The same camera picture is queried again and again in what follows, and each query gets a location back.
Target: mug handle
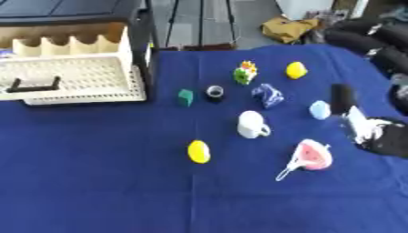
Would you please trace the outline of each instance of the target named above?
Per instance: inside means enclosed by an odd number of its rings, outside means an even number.
[[[262,128],[260,129],[260,135],[267,137],[270,135],[270,127],[267,125],[263,125]]]

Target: pink strainer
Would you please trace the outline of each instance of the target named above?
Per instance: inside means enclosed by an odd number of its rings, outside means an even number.
[[[320,170],[329,167],[333,162],[329,147],[329,145],[324,146],[311,139],[304,139],[296,147],[295,153],[291,157],[291,162],[279,173],[275,180],[283,180],[291,171],[299,167],[304,167],[308,170]]]

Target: tape roll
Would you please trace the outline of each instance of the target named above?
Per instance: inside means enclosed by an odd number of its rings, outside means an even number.
[[[206,95],[209,101],[218,103],[224,98],[224,89],[221,86],[209,86]]]

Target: rubik's cube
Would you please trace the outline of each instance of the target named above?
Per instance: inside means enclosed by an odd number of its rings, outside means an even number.
[[[243,61],[240,67],[234,71],[234,79],[239,84],[248,85],[258,74],[258,68],[251,61]]]

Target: light blue cup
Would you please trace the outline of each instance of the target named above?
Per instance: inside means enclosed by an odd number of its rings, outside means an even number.
[[[321,100],[314,102],[309,108],[309,111],[311,115],[318,120],[324,120],[332,114],[330,105]]]

